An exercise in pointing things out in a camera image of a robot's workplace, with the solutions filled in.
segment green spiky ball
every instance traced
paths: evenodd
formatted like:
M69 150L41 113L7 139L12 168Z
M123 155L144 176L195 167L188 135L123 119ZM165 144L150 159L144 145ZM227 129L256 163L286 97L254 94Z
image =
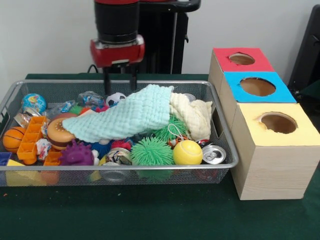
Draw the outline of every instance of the green spiky ball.
M70 108L69 113L80 115L83 107L79 106L78 103Z
M173 139L176 139L177 136L172 134L171 132L169 132L168 128L170 129L170 131L176 135L187 135L187 127L185 125L185 123L181 120L179 120L178 118L176 118L175 116L171 115L170 116L170 119L169 119L169 124L157 131L154 132L155 136L158 138L158 139L161 139L163 141L165 141L166 143L168 141L171 141Z
M164 182L174 173L173 170L137 170L136 172L139 178L146 178L151 184Z
M161 166L175 164L173 150L164 140L146 137L132 147L131 160L133 165Z

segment cream towel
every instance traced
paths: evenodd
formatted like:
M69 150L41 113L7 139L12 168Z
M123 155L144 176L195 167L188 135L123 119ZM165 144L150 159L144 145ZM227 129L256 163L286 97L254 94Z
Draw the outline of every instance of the cream towel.
M209 139L211 134L212 101L195 100L189 102L186 95L172 93L170 113L184 121L194 141Z

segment purple spiky ball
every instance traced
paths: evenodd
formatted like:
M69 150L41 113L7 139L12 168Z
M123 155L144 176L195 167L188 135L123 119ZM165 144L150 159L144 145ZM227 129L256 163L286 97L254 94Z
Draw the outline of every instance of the purple spiky ball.
M94 155L91 152L91 145L85 146L83 142L77 144L72 140L72 145L68 145L61 151L59 158L61 166L91 166L94 164Z

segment green tablecloth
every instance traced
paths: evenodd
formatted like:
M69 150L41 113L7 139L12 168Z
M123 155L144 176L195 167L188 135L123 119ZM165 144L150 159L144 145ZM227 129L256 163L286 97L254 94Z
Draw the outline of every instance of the green tablecloth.
M207 75L139 78L206 80ZM2 187L0 215L0 240L319 240L320 171L300 200L240 201L230 173L218 185Z

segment soccer ball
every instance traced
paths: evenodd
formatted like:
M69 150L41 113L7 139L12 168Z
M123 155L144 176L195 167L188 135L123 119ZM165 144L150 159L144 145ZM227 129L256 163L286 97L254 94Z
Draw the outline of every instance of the soccer ball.
M120 102L121 99L126 99L126 96L121 92L116 92L106 98L105 104L111 108L112 106Z

